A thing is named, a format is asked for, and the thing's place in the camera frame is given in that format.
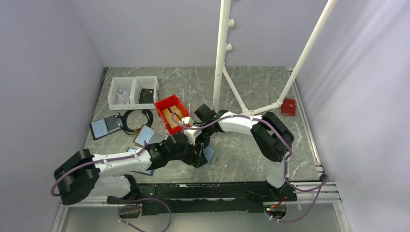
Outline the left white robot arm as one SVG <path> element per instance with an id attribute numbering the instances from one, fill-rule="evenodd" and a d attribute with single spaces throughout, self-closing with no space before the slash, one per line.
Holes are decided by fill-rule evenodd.
<path id="1" fill-rule="evenodd" d="M 201 167 L 207 163 L 204 149 L 209 142 L 207 135 L 191 140 L 178 132 L 131 152 L 99 155 L 91 154 L 89 149 L 79 150 L 54 171 L 51 195 L 60 197 L 63 205 L 78 203 L 88 196 L 116 197 L 132 203 L 141 194 L 131 172 L 159 169 L 174 160 Z"/>

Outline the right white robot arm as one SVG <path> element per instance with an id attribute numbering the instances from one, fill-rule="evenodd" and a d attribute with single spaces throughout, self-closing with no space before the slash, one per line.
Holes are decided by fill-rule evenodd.
<path id="1" fill-rule="evenodd" d="M 227 110 L 215 112 L 203 104 L 194 114 L 201 121 L 202 133 L 208 136 L 216 132 L 252 136 L 263 156 L 268 159 L 268 198 L 277 201 L 284 196 L 287 160 L 292 153 L 294 135 L 274 113 L 246 116 Z"/>

